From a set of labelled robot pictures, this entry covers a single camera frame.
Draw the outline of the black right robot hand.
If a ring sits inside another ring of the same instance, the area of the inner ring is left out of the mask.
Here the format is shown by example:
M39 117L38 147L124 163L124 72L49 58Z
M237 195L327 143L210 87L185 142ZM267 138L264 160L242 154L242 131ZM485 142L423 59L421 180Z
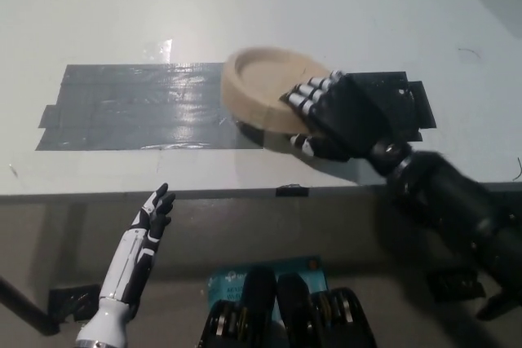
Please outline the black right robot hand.
M347 73L313 77L284 93L280 101L311 132L290 137L291 145L307 156L332 161L363 158L385 165L407 150L395 140L384 113Z

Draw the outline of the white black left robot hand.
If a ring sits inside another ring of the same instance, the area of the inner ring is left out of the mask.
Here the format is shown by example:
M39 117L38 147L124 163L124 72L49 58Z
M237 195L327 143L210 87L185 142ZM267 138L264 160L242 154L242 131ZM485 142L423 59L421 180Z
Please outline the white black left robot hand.
M139 302L153 268L161 238L171 218L175 194L162 184L144 202L123 233L100 291L100 297L133 306Z

